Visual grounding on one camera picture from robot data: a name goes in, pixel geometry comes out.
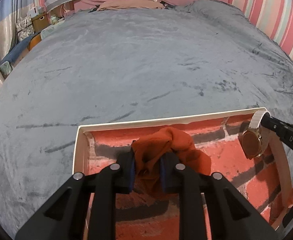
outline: bed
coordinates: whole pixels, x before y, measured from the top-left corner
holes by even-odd
[[[293,123],[293,61],[238,8],[78,12],[0,90],[0,224],[14,237],[70,177],[78,125],[260,106]]]

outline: red brick pattern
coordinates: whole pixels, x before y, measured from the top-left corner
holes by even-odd
[[[248,160],[237,136],[240,126],[243,126],[243,122],[247,122],[251,117],[252,115],[230,117],[226,124],[224,124],[224,119],[217,119],[188,125],[178,124],[174,127],[199,139],[198,147],[211,157],[212,172],[221,172],[251,202],[265,220],[272,223],[283,210],[280,182],[272,152],[268,148],[264,156]],[[92,132],[95,139],[95,152],[100,157],[89,160],[89,173],[97,173],[115,162],[110,157],[113,156],[110,153],[123,150],[124,146],[130,145],[134,139],[153,133],[160,128],[162,127]],[[109,155],[104,155],[104,152],[99,153],[99,151],[109,151]],[[121,213],[122,216],[124,214],[120,222],[117,222],[117,239],[177,240],[179,228],[177,205],[176,196],[170,196],[168,200],[155,200],[140,192],[137,184],[135,192],[117,196],[118,213]],[[135,217],[135,212],[143,212],[142,210],[147,210],[145,208],[160,213],[154,217],[146,215],[145,218],[142,214],[138,220],[130,220],[130,216]],[[209,225],[206,208],[205,216],[206,224]],[[211,239],[209,226],[207,226],[207,231],[208,237]]]

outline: wristwatch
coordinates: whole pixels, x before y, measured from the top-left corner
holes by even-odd
[[[265,114],[270,114],[270,112],[256,111],[248,128],[243,132],[241,146],[248,159],[260,157],[269,144],[270,131],[260,125]]]

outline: cardboard box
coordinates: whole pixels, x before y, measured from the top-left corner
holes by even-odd
[[[197,147],[201,147],[201,145],[208,144],[211,141],[218,142],[219,140],[224,140],[228,142],[228,140],[236,140],[241,132],[243,132],[243,124],[248,126],[253,114],[258,110],[266,109],[262,107],[192,116],[82,125],[78,127],[77,131],[72,172],[82,172],[85,175],[97,173],[99,169],[103,168],[102,166],[108,166],[115,162],[117,151],[128,151],[133,140],[138,139],[141,135],[158,131],[165,126],[173,126],[189,133],[193,136]],[[285,206],[291,190],[288,161],[283,144],[276,134],[273,133],[270,138],[269,146],[277,166],[282,203]],[[90,162],[102,156],[108,156],[107,160],[109,162],[106,161],[97,170],[92,169],[92,166],[89,165]],[[283,210],[274,222],[274,228],[279,226],[285,214],[286,210]],[[86,232],[88,230],[88,219],[89,215],[87,217]]]
[[[42,31],[50,25],[47,13],[41,13],[33,17],[31,20],[36,33]]]

